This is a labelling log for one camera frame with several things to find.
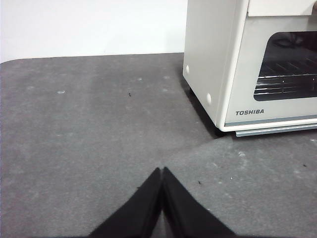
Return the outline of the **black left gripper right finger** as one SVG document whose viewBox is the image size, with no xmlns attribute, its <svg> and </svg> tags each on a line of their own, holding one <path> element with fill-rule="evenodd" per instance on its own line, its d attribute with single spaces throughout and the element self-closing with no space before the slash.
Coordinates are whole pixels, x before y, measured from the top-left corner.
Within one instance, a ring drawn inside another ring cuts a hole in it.
<svg viewBox="0 0 317 238">
<path fill-rule="evenodd" d="M 203 207 L 167 168 L 162 171 L 163 210 L 175 238 L 233 238 L 236 234 Z"/>
</svg>

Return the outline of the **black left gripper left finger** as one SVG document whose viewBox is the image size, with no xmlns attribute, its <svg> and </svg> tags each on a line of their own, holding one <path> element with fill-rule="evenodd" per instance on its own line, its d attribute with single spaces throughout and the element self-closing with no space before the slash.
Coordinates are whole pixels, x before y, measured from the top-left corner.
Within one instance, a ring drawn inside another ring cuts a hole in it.
<svg viewBox="0 0 317 238">
<path fill-rule="evenodd" d="M 155 168 L 131 198 L 89 237 L 149 238 L 161 212 L 161 182 L 161 170 Z"/>
</svg>

